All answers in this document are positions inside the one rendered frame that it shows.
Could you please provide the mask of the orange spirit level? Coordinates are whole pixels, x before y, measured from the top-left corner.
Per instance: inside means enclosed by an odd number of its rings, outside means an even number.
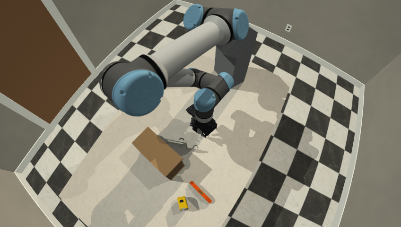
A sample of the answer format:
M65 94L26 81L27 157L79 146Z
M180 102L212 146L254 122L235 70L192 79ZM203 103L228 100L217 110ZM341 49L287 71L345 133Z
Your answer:
M196 190L196 191L198 191L199 192L199 194L208 202L208 203L211 203L212 202L212 200L193 182L193 181L191 181L190 182L190 184L194 187L194 189Z

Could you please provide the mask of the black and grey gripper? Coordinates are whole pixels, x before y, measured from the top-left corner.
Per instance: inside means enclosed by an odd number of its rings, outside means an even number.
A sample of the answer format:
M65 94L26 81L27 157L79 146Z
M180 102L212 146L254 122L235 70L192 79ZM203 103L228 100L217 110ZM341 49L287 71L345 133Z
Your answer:
M211 132L213 132L215 129L217 128L217 123L216 121L212 118L211 121L207 122L207 123L201 123L199 121L195 121L193 124L193 130L198 133L201 134L202 136L204 136L206 138L206 136L208 136ZM204 134L205 135L204 135Z

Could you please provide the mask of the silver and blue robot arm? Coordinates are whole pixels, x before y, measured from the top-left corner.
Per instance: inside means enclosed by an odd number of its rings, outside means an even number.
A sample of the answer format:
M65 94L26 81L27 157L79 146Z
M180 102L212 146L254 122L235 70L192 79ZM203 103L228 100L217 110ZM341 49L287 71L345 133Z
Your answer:
M167 87L197 87L194 104L186 111L201 123L212 119L214 108L234 85L233 78L226 72L216 76L184 67L217 44L244 40L248 16L241 9L193 4L183 24L189 32L153 54L142 54L131 62L114 61L102 70L100 89L119 110L144 116L157 108Z

